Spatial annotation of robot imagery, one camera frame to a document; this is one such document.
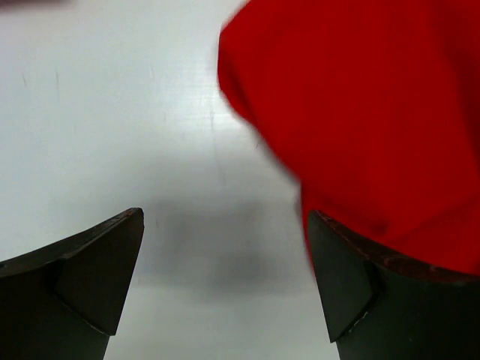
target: white surface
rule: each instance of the white surface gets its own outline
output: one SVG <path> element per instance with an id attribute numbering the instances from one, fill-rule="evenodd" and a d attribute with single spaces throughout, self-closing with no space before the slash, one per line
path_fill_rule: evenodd
<path id="1" fill-rule="evenodd" d="M 145 210 L 109 360 L 338 358 L 296 185 L 218 93 L 218 33 L 239 3 L 0 10 L 0 257 Z"/>

